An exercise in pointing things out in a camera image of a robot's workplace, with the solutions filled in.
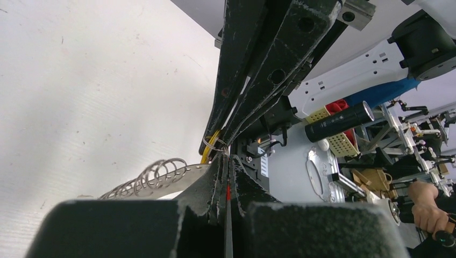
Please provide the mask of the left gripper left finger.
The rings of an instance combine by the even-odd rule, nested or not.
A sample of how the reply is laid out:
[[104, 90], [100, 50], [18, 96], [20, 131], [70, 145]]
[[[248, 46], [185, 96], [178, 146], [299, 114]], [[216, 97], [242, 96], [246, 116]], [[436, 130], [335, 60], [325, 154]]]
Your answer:
[[180, 193], [160, 199], [75, 199], [45, 217], [27, 257], [223, 257], [223, 181], [219, 154]]

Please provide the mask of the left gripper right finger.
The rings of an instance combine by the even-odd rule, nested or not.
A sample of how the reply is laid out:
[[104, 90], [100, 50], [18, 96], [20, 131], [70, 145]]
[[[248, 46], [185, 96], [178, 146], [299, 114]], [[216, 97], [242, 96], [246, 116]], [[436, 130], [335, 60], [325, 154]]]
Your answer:
[[283, 203], [230, 158], [234, 257], [408, 257], [394, 225], [367, 203]]

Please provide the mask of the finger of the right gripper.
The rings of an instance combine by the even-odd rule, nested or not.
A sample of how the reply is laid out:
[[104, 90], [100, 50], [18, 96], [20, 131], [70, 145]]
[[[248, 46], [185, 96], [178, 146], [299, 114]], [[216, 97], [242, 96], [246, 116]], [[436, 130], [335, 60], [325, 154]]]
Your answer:
[[245, 115], [232, 108], [256, 58], [254, 51], [266, 16], [266, 1], [225, 2], [215, 94], [204, 140], [220, 130], [232, 114], [235, 132], [226, 132], [223, 137], [223, 141], [231, 144], [263, 115], [252, 107], [247, 108]]
[[223, 142], [233, 143], [278, 102], [286, 80], [328, 33], [342, 6], [341, 1], [291, 1], [287, 5], [265, 56], [223, 129]]

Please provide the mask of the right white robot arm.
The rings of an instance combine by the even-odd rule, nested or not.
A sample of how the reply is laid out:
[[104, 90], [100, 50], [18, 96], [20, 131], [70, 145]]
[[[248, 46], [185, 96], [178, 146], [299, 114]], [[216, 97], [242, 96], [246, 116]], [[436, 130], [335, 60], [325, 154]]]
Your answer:
[[376, 85], [440, 75], [455, 58], [455, 1], [420, 10], [355, 59], [307, 79], [350, 22], [351, 1], [226, 1], [214, 102], [204, 138], [231, 144], [287, 97], [306, 118]]

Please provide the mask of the operator bare hand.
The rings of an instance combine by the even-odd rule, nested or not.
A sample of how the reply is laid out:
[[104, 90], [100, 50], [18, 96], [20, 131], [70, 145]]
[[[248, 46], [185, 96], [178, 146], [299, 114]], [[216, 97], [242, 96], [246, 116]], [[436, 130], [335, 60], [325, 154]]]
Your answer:
[[431, 233], [432, 238], [436, 239], [438, 231], [446, 230], [449, 217], [445, 211], [440, 209], [436, 204], [415, 204], [412, 207], [414, 223], [420, 229]]

